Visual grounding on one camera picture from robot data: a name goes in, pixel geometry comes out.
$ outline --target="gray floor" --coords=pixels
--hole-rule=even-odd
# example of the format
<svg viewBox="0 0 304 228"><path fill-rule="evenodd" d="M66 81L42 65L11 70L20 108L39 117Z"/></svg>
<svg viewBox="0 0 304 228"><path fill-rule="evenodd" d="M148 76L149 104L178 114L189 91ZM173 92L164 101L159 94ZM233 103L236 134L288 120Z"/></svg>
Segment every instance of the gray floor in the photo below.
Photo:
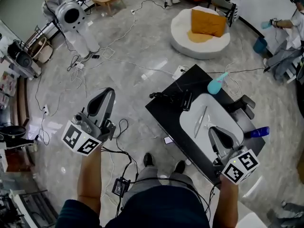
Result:
<svg viewBox="0 0 304 228"><path fill-rule="evenodd" d="M106 47L114 39L121 37L133 24L134 16L130 10L141 6L144 0L124 0L127 5L123 9L117 4L117 13L111 18L105 16L106 10L92 10L89 20L93 21L90 29L102 47ZM154 0L163 5L163 0ZM149 68L157 68L164 64L163 70L174 73L178 65L188 67L198 64L206 72L223 71L229 63L232 70L253 69L263 67L262 58L256 54L252 46L256 35L242 22L237 21L231 28L231 42L227 50L219 58L199 61L186 57L175 51L169 42L169 26L171 19L181 9L194 7L182 0L166 10L146 2L143 9L136 12L136 25L123 39L113 43L115 50L112 58L133 62ZM47 104L50 113L57 108L59 94L64 89L73 89L61 94L57 113L47 117L44 129L50 134L48 146L40 143L36 155L36 180L43 188L48 189L54 207L59 211L67 199L76 197L76 182L80 168L80 156L73 154L64 147L60 141L65 124L73 114L81 108L87 94L91 94L103 87L112 87L116 92L112 120L118 124L119 120L126 118L129 129L119 140L120 146L128 151L143 168L142 158L149 151L156 159L159 175L169 175L174 164L185 156L174 144L165 145L164 132L157 125L153 117L145 109L150 101L149 94L165 89L173 82L167 74L139 68L135 65L120 61L108 61L94 69L84 69L84 75L79 72L83 81L78 88L80 80L70 82L72 71L67 72L74 52L69 52L62 36L53 40L56 49L52 59L43 66L43 76L37 98L41 105ZM91 59L86 67L93 67L104 59ZM256 116L253 123L256 127L270 126L271 134L265 138L266 145L259 155L261 166L243 184L240 185L239 200L252 209L265 223L266 212L270 208L279 210L282 199L304 204L304 187L300 183L296 164L302 149L299 147L304 121L296 103L294 84L285 85L275 82L271 73L263 74L262 70L232 74L242 88L243 94L248 95L256 102L254 110ZM227 79L232 90L236 86ZM42 120L42 113L35 100L38 80L29 82L28 103L31 120L29 135L34 137ZM238 99L229 91L227 85L224 89L233 99ZM115 149L114 141L107 142L108 148ZM107 194L113 202L117 196L111 193L113 182L120 177L128 158L120 154L112 154L115 170ZM113 164L109 153L102 154L102 181L103 192L110 180ZM195 169L189 166L186 173L194 180L199 192L209 196L211 185ZM132 165L126 174L127 178L134 179L135 166ZM116 206L107 196L102 198L101 224L105 225L115 215Z"/></svg>

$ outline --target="orange cushion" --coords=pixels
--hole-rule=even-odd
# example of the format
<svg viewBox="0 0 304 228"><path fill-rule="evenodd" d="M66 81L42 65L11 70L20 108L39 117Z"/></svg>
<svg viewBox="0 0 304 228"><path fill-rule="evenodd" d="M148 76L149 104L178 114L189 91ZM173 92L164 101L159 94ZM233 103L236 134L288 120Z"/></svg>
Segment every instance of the orange cushion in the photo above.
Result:
<svg viewBox="0 0 304 228"><path fill-rule="evenodd" d="M226 17L192 9L191 30L193 33L221 37L225 26Z"/></svg>

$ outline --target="teal spray bottle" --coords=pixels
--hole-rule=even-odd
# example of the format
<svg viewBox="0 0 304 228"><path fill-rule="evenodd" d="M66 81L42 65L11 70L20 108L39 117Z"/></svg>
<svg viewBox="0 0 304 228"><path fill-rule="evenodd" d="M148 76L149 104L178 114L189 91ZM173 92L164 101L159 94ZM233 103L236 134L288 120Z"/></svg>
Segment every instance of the teal spray bottle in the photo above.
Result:
<svg viewBox="0 0 304 228"><path fill-rule="evenodd" d="M226 77L228 75L228 72L223 73L220 77L213 79L209 84L208 84L208 92L212 95L216 95L221 87L222 87L222 83L224 80L224 77Z"/></svg>

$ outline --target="black table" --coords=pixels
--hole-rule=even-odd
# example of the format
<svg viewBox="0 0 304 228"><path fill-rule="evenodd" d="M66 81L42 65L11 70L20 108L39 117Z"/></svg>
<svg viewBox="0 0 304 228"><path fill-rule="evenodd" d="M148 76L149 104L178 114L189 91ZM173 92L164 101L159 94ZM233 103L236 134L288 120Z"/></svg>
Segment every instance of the black table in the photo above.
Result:
<svg viewBox="0 0 304 228"><path fill-rule="evenodd" d="M207 85L212 78L204 72L199 66L194 65L186 73L184 73L173 84L166 88L164 94L172 94L181 90L190 90L193 93L193 100L200 94L207 93ZM219 93L213 97L222 105L228 105L234 101L231 97L221 89ZM153 99L146 105L147 110L159 123L161 128L172 138L174 143L188 157L188 159L202 172L213 184L219 182L216 176L215 168L212 162L205 156L196 143L184 132L180 125L180 115L182 110L175 108L172 104L164 103L158 98ZM251 123L250 119L239 109L230 114L236 123L240 126L243 132L249 132L256 127ZM242 143L248 149L252 149L255 155L258 155L265 145L263 138L244 138Z"/></svg>

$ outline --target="blue bottle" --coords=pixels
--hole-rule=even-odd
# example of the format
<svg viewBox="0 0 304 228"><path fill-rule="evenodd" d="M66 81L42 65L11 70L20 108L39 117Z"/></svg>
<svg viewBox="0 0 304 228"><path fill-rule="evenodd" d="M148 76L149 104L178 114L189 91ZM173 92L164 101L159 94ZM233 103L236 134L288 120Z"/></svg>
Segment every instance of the blue bottle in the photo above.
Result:
<svg viewBox="0 0 304 228"><path fill-rule="evenodd" d="M223 73L220 77L213 79L209 84L208 84L208 92L212 95L216 95L220 89L222 88L222 83L224 80L224 77L228 75L228 72Z"/></svg>
<svg viewBox="0 0 304 228"><path fill-rule="evenodd" d="M246 138L259 138L269 135L270 128L269 127L261 127L255 130L252 130L248 133L245 133Z"/></svg>
<svg viewBox="0 0 304 228"><path fill-rule="evenodd" d="M266 29L266 28L269 28L269 27L271 27L270 21L264 21L264 22L261 23L261 28L262 29Z"/></svg>

